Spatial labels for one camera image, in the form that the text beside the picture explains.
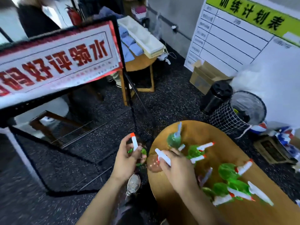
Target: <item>black trash can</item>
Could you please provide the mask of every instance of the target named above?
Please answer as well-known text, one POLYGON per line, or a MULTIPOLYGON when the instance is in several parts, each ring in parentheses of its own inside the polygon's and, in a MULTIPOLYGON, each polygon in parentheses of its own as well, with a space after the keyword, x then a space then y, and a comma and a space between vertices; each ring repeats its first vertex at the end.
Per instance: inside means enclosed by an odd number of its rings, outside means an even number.
POLYGON ((232 87, 225 80, 216 81, 202 98, 200 110, 211 114, 233 94, 232 87))

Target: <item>fire extinguisher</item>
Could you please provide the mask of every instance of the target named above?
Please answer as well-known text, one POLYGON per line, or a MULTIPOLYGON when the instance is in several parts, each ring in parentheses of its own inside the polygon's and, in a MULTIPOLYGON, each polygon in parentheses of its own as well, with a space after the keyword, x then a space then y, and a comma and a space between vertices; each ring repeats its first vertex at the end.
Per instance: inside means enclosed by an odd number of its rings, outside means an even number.
POLYGON ((82 18, 79 11, 76 8, 70 7, 67 5, 66 7, 67 13, 71 19, 71 22, 74 26, 80 25, 82 23, 82 18))

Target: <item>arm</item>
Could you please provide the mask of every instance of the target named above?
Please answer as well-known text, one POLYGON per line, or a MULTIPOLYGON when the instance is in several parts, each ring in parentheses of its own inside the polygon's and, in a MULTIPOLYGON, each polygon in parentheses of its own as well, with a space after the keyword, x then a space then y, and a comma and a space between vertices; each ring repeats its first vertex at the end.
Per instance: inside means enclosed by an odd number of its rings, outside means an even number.
POLYGON ((197 223, 201 225, 227 224, 199 189, 191 161, 174 148, 163 152, 171 159, 172 166, 170 167, 164 160, 161 160, 160 166, 197 223))
MULTIPOLYGON (((129 139, 130 134, 122 139, 110 178, 97 193, 76 225, 107 225, 110 223, 118 193, 122 185, 133 174, 137 160, 141 158, 141 146, 132 155, 127 154, 133 148, 133 144, 126 145, 129 139)), ((141 163, 145 162, 145 156, 142 155, 141 163)))

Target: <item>black metal frame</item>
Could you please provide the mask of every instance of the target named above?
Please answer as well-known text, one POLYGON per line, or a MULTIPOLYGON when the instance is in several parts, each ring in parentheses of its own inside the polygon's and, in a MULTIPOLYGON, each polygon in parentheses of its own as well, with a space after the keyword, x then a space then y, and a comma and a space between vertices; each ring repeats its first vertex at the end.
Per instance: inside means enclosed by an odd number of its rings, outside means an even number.
MULTIPOLYGON (((93 22, 93 23, 83 24, 83 26, 91 25, 91 24, 98 23, 98 22, 108 21, 108 20, 111 20, 113 22, 114 28, 118 27, 116 18, 114 16, 107 17, 107 18, 104 18, 102 20, 98 20, 98 21, 93 22)), ((72 30, 73 28, 78 28, 78 27, 74 26, 74 27, 68 28, 67 30, 72 30)), ((121 60, 122 60, 123 66, 125 66, 124 57, 123 57, 123 53, 122 53, 121 40, 120 40, 120 36, 119 36, 119 31, 115 30, 115 34, 116 34, 117 43, 118 43, 118 46, 119 46, 119 49, 120 49, 121 60)), ((6 135, 8 136, 9 140, 11 141, 13 147, 15 148, 15 150, 17 151, 17 153, 19 154, 19 156, 21 157, 21 159, 23 160, 24 164, 26 165, 26 167, 27 167, 28 171, 30 172, 30 174, 32 175, 32 177, 37 181, 37 183, 41 186, 41 188, 44 191, 46 191, 47 195, 52 196, 52 197, 65 197, 65 196, 73 196, 73 195, 96 193, 96 192, 99 191, 99 189, 93 189, 93 190, 82 190, 82 189, 85 188, 87 185, 91 184, 93 181, 95 181, 97 178, 99 178, 103 174, 105 174, 108 170, 112 169, 113 164, 111 165, 110 168, 108 168, 107 170, 105 170, 104 172, 102 172, 100 175, 98 175, 97 177, 95 177, 93 180, 91 180, 88 184, 86 184, 83 187, 81 187, 79 190, 54 191, 54 190, 52 190, 46 184, 46 182, 44 181, 44 179, 40 175, 39 171, 37 170, 34 162, 30 159, 30 157, 28 156, 28 154, 24 151, 24 149, 23 149, 20 141, 17 140, 16 135, 25 137, 25 138, 33 141, 33 142, 43 144, 43 145, 47 146, 49 149, 51 149, 51 150, 56 150, 59 153, 68 155, 68 156, 76 158, 76 159, 79 159, 79 160, 84 161, 86 163, 91 163, 91 164, 94 163, 95 165, 99 164, 103 160, 107 159, 109 156, 115 154, 117 152, 117 149, 115 151, 111 152, 109 155, 106 155, 100 161, 91 162, 91 161, 85 159, 85 157, 87 155, 85 155, 83 157, 80 157, 78 155, 75 155, 73 153, 68 152, 67 150, 64 150, 64 148, 66 148, 70 144, 78 141, 82 137, 84 137, 84 136, 86 136, 86 135, 94 132, 95 130, 99 129, 100 127, 106 125, 110 121, 115 120, 117 117, 121 116, 122 114, 124 114, 127 111, 131 111, 131 113, 132 113, 132 117, 133 117, 133 121, 134 121, 134 126, 135 126, 135 131, 138 134, 138 132, 137 132, 137 124, 136 124, 136 117, 135 117, 134 108, 133 108, 133 101, 132 101, 132 98, 131 98, 131 95, 130 95, 130 90, 129 90, 129 84, 130 84, 132 86, 132 89, 136 93, 136 96, 137 96, 138 100, 141 102, 142 108, 146 111, 146 115, 147 115, 148 120, 150 120, 150 122, 152 123, 153 132, 151 134, 152 135, 151 143, 154 141, 154 137, 155 137, 154 135, 156 133, 156 123, 155 123, 155 120, 154 120, 153 116, 151 115, 151 113, 146 108, 146 106, 144 105, 144 103, 141 101, 141 99, 139 97, 139 94, 138 94, 138 91, 137 91, 137 88, 132 83, 130 77, 127 75, 125 68, 123 68, 123 75, 124 75, 124 82, 125 82, 125 87, 126 87, 126 94, 127 94, 127 98, 129 99, 129 105, 130 106, 129 107, 125 107, 118 114, 116 114, 113 118, 105 121, 103 124, 97 126, 96 128, 90 130, 89 132, 84 133, 83 135, 81 135, 81 136, 77 137, 76 139, 70 141, 69 143, 65 144, 61 148, 59 148, 58 146, 56 146, 54 144, 51 144, 50 142, 47 142, 45 140, 39 139, 39 138, 37 138, 35 136, 32 136, 32 135, 30 135, 30 134, 28 134, 26 132, 23 132, 22 130, 19 130, 19 129, 17 129, 17 128, 11 126, 11 125, 9 125, 7 123, 7 121, 5 121, 5 120, 8 120, 9 118, 15 117, 15 116, 17 116, 17 115, 19 115, 21 113, 24 113, 24 112, 26 112, 26 111, 28 111, 28 110, 30 110, 32 108, 35 108, 37 106, 40 106, 40 105, 42 105, 42 104, 44 104, 46 102, 49 102, 49 101, 51 101, 51 100, 53 100, 53 99, 55 99, 57 97, 62 96, 63 94, 66 94, 66 93, 70 92, 71 90, 76 90, 79 87, 82 87, 84 85, 80 85, 80 86, 77 86, 77 87, 73 87, 71 89, 67 89, 67 90, 63 90, 63 91, 60 91, 60 92, 56 92, 56 93, 53 93, 51 95, 46 95, 46 96, 43 96, 41 98, 37 98, 37 99, 31 100, 31 101, 28 101, 28 102, 23 102, 23 103, 20 103, 20 104, 17 104, 17 105, 11 106, 11 107, 7 107, 7 108, 4 108, 4 109, 0 110, 0 115, 3 117, 2 122, 0 123, 0 127, 2 127, 2 128, 8 127, 8 128, 6 128, 6 135)))

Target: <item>round wooden table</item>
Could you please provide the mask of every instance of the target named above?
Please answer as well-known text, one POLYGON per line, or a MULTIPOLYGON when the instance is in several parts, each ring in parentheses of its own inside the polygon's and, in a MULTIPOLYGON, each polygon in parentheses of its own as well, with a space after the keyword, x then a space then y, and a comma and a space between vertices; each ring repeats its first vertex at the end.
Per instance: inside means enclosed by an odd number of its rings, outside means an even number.
MULTIPOLYGON (((148 58, 145 54, 142 54, 140 56, 135 56, 133 54, 133 56, 134 56, 134 60, 125 63, 125 68, 127 72, 138 71, 150 67, 151 88, 137 88, 137 90, 140 92, 154 92, 152 64, 156 61, 157 57, 148 58)), ((118 71, 118 73, 121 79, 124 104, 125 106, 128 106, 127 98, 126 98, 126 89, 125 89, 124 78, 123 78, 123 71, 118 71)))
MULTIPOLYGON (((168 150, 167 136, 176 132, 177 126, 178 123, 174 123, 161 131, 154 140, 149 154, 155 153, 156 148, 168 150)), ((209 124, 200 121, 182 121, 181 136, 182 143, 186 145, 182 151, 184 155, 187 155, 190 145, 215 142, 215 145, 206 150, 207 158, 197 162, 195 167, 196 175, 205 175, 206 169, 213 168, 212 176, 205 184, 207 187, 212 187, 216 182, 223 182, 218 175, 221 163, 234 163, 240 166, 249 160, 249 157, 225 133, 209 124)), ((163 213, 170 225, 197 224, 163 172, 152 173, 148 170, 148 178, 159 205, 159 212, 163 213)), ((221 214, 231 225, 299 223, 299 207, 255 163, 240 180, 251 181, 273 201, 274 206, 261 202, 256 196, 254 196, 256 202, 235 200, 218 206, 221 214)))

